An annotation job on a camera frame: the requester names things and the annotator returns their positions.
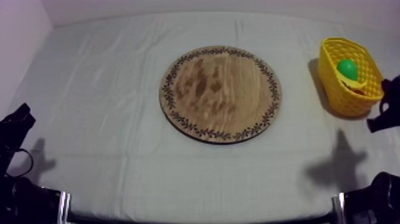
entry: yellow basket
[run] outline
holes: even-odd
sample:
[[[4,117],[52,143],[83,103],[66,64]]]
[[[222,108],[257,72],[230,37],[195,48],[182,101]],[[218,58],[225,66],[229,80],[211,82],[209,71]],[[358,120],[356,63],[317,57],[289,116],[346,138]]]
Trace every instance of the yellow basket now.
[[[348,89],[337,77],[338,62],[352,60],[358,68],[358,81],[367,82],[361,89],[364,95]],[[327,38],[321,43],[318,73],[325,87],[329,103],[339,114],[359,116],[382,99],[382,75],[368,51],[344,38]]]

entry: wrinkled fabric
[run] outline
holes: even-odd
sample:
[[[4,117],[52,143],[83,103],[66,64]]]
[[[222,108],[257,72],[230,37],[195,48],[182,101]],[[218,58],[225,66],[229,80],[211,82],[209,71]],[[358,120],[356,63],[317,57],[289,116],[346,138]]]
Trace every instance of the wrinkled fabric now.
[[[75,213],[197,223],[325,214],[338,192],[381,171],[400,174],[400,128],[371,134],[365,120],[324,108],[313,74],[329,36],[364,45],[385,77],[400,73],[400,39],[372,30],[269,14],[140,15],[54,29],[10,111],[32,108],[37,122],[24,147],[41,142],[38,184],[71,193]],[[277,120],[250,141],[194,141],[160,109],[167,67],[211,45],[259,56],[280,80]]]

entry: wooden tray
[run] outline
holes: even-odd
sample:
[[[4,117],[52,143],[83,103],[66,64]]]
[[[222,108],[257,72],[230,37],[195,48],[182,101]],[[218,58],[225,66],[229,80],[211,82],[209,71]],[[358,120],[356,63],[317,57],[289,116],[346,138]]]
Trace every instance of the wooden tray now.
[[[279,111],[282,90],[263,60],[238,48],[209,46],[178,58],[160,86],[161,108],[182,133],[229,144],[259,135]]]

